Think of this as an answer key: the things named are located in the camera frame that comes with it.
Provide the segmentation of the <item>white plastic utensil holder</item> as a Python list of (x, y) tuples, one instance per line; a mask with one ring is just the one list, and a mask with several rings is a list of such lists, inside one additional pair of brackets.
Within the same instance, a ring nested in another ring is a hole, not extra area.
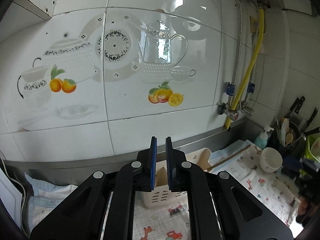
[[(198, 165), (203, 171), (210, 167), (209, 158), (211, 151), (208, 148), (201, 148), (185, 155), (186, 161)], [(176, 169), (172, 169), (172, 186), (177, 184)], [(186, 191), (172, 192), (168, 187), (167, 162), (160, 161), (156, 164), (155, 188), (152, 192), (140, 192), (143, 206), (146, 209), (157, 209), (168, 206), (173, 202), (178, 202), (187, 198)]]

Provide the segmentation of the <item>red knob water valve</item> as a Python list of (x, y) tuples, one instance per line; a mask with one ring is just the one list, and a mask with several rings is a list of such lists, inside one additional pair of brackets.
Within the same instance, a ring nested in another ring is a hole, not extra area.
[(226, 115), (232, 121), (236, 121), (239, 117), (239, 112), (236, 109), (231, 109), (231, 106), (226, 103), (218, 103), (218, 115)]

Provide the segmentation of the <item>white printed cloth mat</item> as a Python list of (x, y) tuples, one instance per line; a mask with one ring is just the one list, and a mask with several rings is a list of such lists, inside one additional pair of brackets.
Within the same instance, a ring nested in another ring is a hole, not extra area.
[[(264, 172), (260, 168), (260, 154), (260, 148), (249, 140), (238, 140), (222, 150), (211, 152), (202, 148), (188, 153), (186, 158), (205, 171), (211, 167), (212, 174), (230, 173), (296, 237), (303, 230), (296, 222), (300, 204), (298, 189), (280, 172)], [(154, 191), (136, 195), (133, 239), (190, 239), (187, 193), (169, 191), (165, 161), (157, 164), (157, 175)], [(28, 227), (33, 230), (76, 186), (57, 186), (32, 174), (26, 174), (25, 178), (33, 189), (28, 207)]]

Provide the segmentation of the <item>chrome angle valve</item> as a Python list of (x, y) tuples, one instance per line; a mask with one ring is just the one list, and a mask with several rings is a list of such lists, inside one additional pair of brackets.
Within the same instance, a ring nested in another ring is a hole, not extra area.
[(240, 104), (241, 112), (245, 115), (252, 116), (254, 113), (254, 109), (252, 107), (249, 107), (248, 102), (242, 101)]

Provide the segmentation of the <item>teal soap dispenser bottle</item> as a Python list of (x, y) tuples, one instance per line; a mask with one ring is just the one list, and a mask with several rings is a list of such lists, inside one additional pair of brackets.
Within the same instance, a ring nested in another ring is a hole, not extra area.
[(261, 150), (263, 150), (268, 141), (268, 132), (273, 131), (274, 128), (266, 125), (263, 129), (263, 131), (256, 137), (254, 144), (255, 146), (259, 147)]

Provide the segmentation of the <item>white ceramic bowl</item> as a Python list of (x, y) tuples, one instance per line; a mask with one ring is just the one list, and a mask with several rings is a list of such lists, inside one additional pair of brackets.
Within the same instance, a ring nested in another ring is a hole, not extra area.
[(281, 168), (283, 159), (281, 154), (274, 148), (266, 147), (262, 150), (259, 165), (266, 173), (276, 172)]

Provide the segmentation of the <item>white rice paddle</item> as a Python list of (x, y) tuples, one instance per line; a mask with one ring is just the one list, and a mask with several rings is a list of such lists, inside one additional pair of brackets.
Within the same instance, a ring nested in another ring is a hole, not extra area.
[(288, 132), (288, 129), (289, 129), (289, 119), (288, 118), (283, 118), (282, 119), (282, 125), (281, 125), (281, 144), (283, 146), (286, 145), (285, 138), (286, 138), (286, 134)]

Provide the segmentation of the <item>black utensil crock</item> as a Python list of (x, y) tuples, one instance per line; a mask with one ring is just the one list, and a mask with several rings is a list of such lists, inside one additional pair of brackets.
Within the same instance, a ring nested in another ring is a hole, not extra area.
[(297, 148), (300, 139), (300, 131), (291, 121), (277, 120), (272, 135), (274, 148), (281, 154), (291, 154)]

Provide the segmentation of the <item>wooden spoon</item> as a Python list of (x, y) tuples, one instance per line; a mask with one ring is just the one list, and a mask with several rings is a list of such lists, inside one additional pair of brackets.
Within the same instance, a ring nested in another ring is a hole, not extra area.
[(294, 136), (292, 133), (287, 133), (285, 137), (285, 147), (289, 146), (293, 142)]

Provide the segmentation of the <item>green dish rack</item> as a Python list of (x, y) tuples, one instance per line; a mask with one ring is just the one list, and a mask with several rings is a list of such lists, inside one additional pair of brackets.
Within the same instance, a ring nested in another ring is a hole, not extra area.
[(306, 139), (304, 158), (319, 163), (319, 135), (309, 135)]

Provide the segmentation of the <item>white appliance with lid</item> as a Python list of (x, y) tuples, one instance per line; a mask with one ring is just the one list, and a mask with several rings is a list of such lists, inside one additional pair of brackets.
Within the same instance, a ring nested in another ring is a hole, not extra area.
[(22, 194), (2, 170), (0, 175), (0, 187), (1, 201), (11, 218), (21, 229)]

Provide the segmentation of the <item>black handled kitchen knife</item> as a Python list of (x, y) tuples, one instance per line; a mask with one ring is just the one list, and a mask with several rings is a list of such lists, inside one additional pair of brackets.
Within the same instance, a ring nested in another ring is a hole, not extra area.
[(296, 98), (289, 111), (286, 113), (284, 118), (288, 118), (290, 120), (297, 119), (298, 121), (302, 120), (302, 117), (299, 115), (299, 111), (305, 102), (305, 97), (301, 96), (300, 98)]

